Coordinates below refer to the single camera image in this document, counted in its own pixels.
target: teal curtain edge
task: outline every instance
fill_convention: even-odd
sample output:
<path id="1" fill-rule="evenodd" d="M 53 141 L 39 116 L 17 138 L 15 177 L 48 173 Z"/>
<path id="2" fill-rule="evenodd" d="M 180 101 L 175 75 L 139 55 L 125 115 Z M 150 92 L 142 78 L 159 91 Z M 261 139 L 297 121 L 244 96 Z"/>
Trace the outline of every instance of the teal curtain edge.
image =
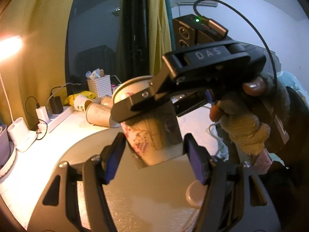
<path id="1" fill-rule="evenodd" d="M 167 19 L 168 19 L 168 27 L 170 29 L 170 36 L 171 36 L 171 47 L 172 50 L 176 49 L 175 46 L 175 37 L 174 37 L 174 30 L 173 30 L 173 15 L 172 15 L 172 8 L 170 0 L 165 0 L 166 12 L 167 12 Z"/>

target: black charger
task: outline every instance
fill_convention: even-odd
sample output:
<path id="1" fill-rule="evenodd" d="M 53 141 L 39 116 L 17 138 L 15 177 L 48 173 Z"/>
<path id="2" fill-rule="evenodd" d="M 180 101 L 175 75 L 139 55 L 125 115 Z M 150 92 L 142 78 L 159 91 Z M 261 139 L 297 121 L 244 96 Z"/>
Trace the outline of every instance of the black charger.
<path id="1" fill-rule="evenodd" d="M 63 106 L 60 96 L 52 97 L 49 100 L 50 107 L 52 108 L 53 114 L 60 114 L 63 112 Z"/>

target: white table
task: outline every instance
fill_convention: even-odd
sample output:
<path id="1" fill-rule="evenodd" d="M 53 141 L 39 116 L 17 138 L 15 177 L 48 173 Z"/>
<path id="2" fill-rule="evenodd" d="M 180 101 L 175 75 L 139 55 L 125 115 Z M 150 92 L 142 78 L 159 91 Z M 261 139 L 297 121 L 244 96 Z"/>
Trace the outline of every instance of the white table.
<path id="1" fill-rule="evenodd" d="M 217 151 L 217 140 L 206 132 L 212 123 L 208 115 L 208 109 L 199 108 L 180 117 L 178 122 L 183 136 L 191 132 L 199 145 L 205 146 L 210 154 L 214 154 Z M 27 229 L 38 198 L 59 158 L 81 139 L 104 129 L 106 128 L 88 124 L 84 113 L 74 112 L 26 152 L 17 152 L 12 168 L 0 178 L 0 194 L 24 228 Z M 160 208 L 173 209 L 164 205 Z"/>

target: yellow curtain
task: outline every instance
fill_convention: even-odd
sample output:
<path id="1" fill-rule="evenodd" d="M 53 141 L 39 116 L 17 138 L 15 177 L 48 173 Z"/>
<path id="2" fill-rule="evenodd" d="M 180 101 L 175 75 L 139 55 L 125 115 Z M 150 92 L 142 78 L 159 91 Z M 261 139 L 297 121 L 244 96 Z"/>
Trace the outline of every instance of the yellow curtain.
<path id="1" fill-rule="evenodd" d="M 0 40 L 20 35 L 22 49 L 0 63 L 3 82 L 13 117 L 24 117 L 29 126 L 35 123 L 25 114 L 24 104 L 35 96 L 45 105 L 50 89 L 65 83 L 65 40 L 73 0 L 12 0 L 0 18 Z M 35 101 L 27 109 L 35 115 Z M 0 115 L 11 123 L 9 108 L 0 89 Z"/>
<path id="2" fill-rule="evenodd" d="M 165 0 L 148 0 L 148 6 L 150 74 L 156 75 L 161 68 L 162 55 L 171 51 L 171 37 Z"/>

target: light blue fabric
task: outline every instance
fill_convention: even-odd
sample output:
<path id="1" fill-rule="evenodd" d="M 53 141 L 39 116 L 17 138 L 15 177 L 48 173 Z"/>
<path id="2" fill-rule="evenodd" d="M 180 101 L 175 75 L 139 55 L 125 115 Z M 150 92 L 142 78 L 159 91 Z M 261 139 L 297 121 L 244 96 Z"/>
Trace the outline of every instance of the light blue fabric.
<path id="1" fill-rule="evenodd" d="M 309 94 L 293 74 L 288 71 L 280 71 L 277 72 L 277 78 L 284 86 L 294 89 L 309 109 Z"/>
<path id="2" fill-rule="evenodd" d="M 176 46 L 175 46 L 175 37 L 174 37 L 174 30 L 173 30 L 173 16 L 172 16 L 172 8 L 171 8 L 170 0 L 165 0 L 165 6 L 166 6 L 166 12 L 167 12 L 167 18 L 168 18 L 168 27 L 170 29 L 170 35 L 171 35 L 171 46 L 172 46 L 172 50 L 175 50 Z"/>

